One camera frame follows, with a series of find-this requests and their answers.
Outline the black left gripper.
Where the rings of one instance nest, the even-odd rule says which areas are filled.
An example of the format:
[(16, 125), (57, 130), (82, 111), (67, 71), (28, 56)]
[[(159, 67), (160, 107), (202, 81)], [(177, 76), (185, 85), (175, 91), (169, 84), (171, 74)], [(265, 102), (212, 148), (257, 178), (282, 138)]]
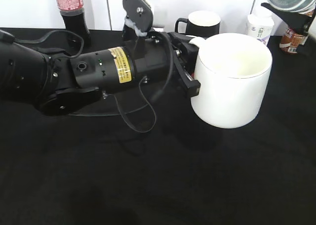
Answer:
[(176, 32), (148, 32), (148, 77), (153, 82), (176, 82), (186, 98), (199, 95), (200, 82), (191, 74), (198, 48), (190, 44), (192, 37)]

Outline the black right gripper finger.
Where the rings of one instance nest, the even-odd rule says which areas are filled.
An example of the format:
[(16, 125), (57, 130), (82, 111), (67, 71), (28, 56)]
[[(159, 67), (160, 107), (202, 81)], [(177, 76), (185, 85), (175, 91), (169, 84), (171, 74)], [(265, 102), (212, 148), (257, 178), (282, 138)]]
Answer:
[(316, 11), (311, 17), (298, 12), (286, 12), (272, 7), (269, 3), (261, 3), (262, 7), (270, 10), (272, 13), (282, 19), (294, 32), (300, 35), (316, 34)]

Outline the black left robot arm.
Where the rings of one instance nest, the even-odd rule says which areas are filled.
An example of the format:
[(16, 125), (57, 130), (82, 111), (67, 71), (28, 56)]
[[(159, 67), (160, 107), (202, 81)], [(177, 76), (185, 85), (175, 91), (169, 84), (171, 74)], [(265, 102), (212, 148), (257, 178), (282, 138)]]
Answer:
[(199, 94), (191, 77), (198, 49), (176, 32), (124, 34), (122, 46), (68, 54), (60, 48), (39, 48), (38, 40), (19, 40), (0, 33), (0, 97), (26, 103), (47, 116), (75, 113), (101, 98), (145, 82), (171, 79), (188, 97)]

